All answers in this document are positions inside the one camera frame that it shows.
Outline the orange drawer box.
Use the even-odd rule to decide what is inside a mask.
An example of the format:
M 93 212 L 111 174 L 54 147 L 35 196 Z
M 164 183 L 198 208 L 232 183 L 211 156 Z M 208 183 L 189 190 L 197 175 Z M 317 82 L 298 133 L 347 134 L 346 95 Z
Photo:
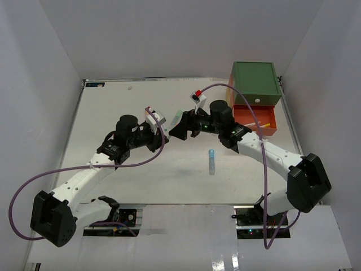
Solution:
M 243 96 L 241 92 L 233 88 L 231 85 L 229 88 L 237 92 L 239 96 Z M 241 124 L 249 124 L 260 121 L 260 124 L 257 124 L 259 126 L 270 123 L 270 127 L 261 128 L 261 132 L 264 136 L 273 135 L 276 132 L 276 120 L 274 113 L 275 106 L 254 106 L 250 105 L 247 100 L 244 102 L 244 105 L 228 103 L 232 109 L 235 120 Z M 250 126 L 250 128 L 254 131 L 257 130 L 257 126 Z

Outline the pink cap marker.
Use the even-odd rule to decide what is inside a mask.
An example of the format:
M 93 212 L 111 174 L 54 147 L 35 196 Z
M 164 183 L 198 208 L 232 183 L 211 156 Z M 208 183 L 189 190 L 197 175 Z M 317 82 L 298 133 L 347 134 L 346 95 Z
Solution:
M 243 124 L 243 125 L 249 127 L 249 126 L 257 126 L 257 124 L 260 124 L 260 121 L 249 123 L 249 124 Z

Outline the green drawer box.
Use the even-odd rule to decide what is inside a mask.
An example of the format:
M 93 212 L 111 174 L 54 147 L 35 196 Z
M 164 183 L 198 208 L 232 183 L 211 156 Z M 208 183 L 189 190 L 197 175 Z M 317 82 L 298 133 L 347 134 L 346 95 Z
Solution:
M 275 106 L 281 98 L 272 62 L 234 62 L 228 84 L 242 93 L 232 92 L 232 104 Z

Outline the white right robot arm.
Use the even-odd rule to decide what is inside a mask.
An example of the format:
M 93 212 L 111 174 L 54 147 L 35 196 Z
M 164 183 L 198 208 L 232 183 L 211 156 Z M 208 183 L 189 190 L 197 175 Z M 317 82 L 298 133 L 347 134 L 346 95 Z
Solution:
M 202 109 L 182 113 L 169 134 L 185 141 L 201 132 L 216 134 L 224 147 L 248 156 L 272 169 L 287 183 L 285 189 L 260 199 L 254 211 L 255 220 L 268 225 L 275 215 L 296 209 L 309 213 L 327 195 L 332 185 L 324 165 L 315 154 L 302 156 L 260 140 L 256 132 L 237 123 L 232 109 L 223 100 L 211 102 L 210 112 Z

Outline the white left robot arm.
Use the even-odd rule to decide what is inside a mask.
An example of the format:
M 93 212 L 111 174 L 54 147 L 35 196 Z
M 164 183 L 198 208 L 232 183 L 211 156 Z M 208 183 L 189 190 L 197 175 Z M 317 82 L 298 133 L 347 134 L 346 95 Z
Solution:
M 106 135 L 90 161 L 64 184 L 49 193 L 39 192 L 33 203 L 30 227 L 57 247 L 67 244 L 78 227 L 119 222 L 119 203 L 99 196 L 83 203 L 103 179 L 114 173 L 130 157 L 133 149 L 146 146 L 160 153 L 168 139 L 165 117 L 147 108 L 145 121 L 138 124 L 133 115 L 123 115 L 114 131 Z

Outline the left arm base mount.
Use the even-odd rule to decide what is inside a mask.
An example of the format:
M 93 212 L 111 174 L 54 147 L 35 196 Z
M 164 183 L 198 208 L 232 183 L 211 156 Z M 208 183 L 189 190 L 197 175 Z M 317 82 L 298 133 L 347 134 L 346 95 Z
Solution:
M 137 237 L 142 225 L 141 209 L 121 208 L 115 222 L 96 222 L 85 227 L 84 237 Z

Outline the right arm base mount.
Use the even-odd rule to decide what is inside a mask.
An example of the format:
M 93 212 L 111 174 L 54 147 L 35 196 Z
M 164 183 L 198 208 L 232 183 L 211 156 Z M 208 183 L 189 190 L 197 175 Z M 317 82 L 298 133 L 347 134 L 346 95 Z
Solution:
M 261 208 L 263 200 L 264 196 L 262 195 L 253 206 L 234 208 L 231 218 L 235 220 L 238 239 L 263 239 L 263 209 Z M 266 217 L 266 234 L 267 238 L 271 239 L 283 213 Z

